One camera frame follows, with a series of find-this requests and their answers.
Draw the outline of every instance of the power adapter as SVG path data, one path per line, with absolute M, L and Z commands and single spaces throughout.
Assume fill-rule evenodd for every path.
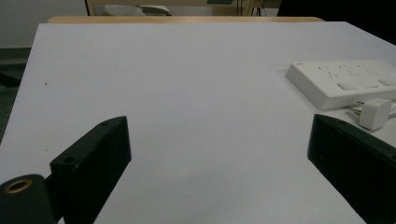
M 361 110 L 354 109 L 355 114 L 359 116 L 359 125 L 361 127 L 376 130 L 382 128 L 389 118 L 392 101 L 382 98 L 374 98 L 363 104 Z

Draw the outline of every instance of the gray carpet floor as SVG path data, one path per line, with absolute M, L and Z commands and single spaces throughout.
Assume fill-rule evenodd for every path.
M 18 94 L 19 87 L 15 81 L 22 79 L 29 53 L 29 48 L 0 49 L 0 142 Z

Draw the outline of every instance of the chair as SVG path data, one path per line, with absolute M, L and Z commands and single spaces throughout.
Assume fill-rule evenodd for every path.
M 105 13 L 109 16 L 171 16 L 164 6 L 105 5 Z

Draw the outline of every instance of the power cord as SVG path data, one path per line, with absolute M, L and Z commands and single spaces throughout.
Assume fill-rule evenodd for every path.
M 361 109 L 351 110 L 359 116 L 359 125 L 370 130 L 382 128 L 388 121 L 389 114 L 396 109 L 395 105 L 392 106 L 391 100 L 382 98 L 358 103 L 362 104 Z
M 244 0 L 240 0 L 240 1 L 241 1 L 241 5 L 239 5 L 239 0 L 236 0 L 236 16 L 243 16 Z

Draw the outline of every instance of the floor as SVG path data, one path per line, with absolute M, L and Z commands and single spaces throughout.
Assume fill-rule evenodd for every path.
M 210 16 L 212 13 L 211 7 L 169 7 L 169 10 L 173 16 Z M 276 13 L 277 8 L 266 8 L 262 16 L 276 16 Z M 15 82 L 22 79 L 29 53 L 30 48 L 0 49 L 0 144 L 18 93 Z M 8 84 L 14 85 L 2 85 L 4 78 Z

